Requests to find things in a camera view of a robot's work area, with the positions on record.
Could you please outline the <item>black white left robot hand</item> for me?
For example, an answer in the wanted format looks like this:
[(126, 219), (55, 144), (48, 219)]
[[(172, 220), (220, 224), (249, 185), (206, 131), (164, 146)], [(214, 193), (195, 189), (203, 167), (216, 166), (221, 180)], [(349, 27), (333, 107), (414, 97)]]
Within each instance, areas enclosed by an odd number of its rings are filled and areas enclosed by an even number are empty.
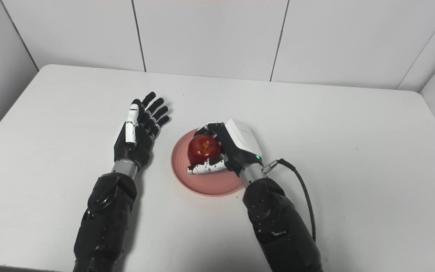
[(164, 98), (151, 91), (143, 100), (135, 99), (114, 144), (114, 162), (130, 161), (138, 168), (146, 166), (155, 139), (170, 121)]

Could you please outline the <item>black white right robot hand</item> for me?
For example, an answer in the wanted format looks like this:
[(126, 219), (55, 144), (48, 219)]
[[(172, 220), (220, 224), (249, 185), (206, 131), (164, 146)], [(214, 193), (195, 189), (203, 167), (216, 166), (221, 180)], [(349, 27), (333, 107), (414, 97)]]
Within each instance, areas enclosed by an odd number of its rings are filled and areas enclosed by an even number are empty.
[(250, 165), (264, 165), (262, 151), (251, 129), (236, 119), (227, 122), (209, 122), (197, 129), (195, 136), (213, 137), (221, 147), (219, 155), (191, 164), (187, 173), (208, 174), (228, 170), (237, 176)]

